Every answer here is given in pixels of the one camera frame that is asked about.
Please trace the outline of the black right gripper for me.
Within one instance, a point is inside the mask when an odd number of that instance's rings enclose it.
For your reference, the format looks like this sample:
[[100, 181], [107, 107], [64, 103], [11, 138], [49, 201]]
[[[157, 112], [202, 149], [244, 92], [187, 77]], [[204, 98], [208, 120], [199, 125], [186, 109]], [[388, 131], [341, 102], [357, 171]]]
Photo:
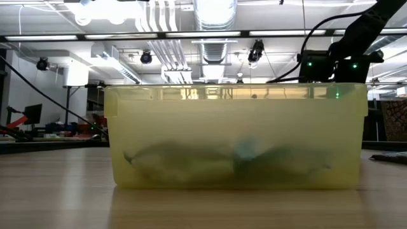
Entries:
[[383, 62], [382, 52], [372, 52], [368, 55], [339, 60], [335, 65], [334, 82], [365, 83], [370, 65]]

